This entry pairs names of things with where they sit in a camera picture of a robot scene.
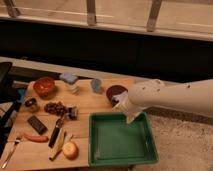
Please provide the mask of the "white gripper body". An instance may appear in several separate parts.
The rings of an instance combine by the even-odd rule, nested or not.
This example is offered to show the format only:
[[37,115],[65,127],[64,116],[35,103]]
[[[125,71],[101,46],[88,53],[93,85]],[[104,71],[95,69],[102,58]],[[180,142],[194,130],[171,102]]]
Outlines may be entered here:
[[114,110],[122,112],[126,116],[126,123],[132,123],[142,112],[142,108],[134,105],[128,97],[128,92],[114,95],[112,100],[115,102]]

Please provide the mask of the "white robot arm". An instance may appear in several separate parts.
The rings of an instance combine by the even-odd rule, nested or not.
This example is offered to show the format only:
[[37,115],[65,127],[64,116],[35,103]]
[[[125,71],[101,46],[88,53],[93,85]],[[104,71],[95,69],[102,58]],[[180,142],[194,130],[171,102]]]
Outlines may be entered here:
[[133,122],[149,107],[162,107],[213,118],[213,79],[166,85],[152,79],[133,84],[115,95],[115,110],[123,112],[126,122]]

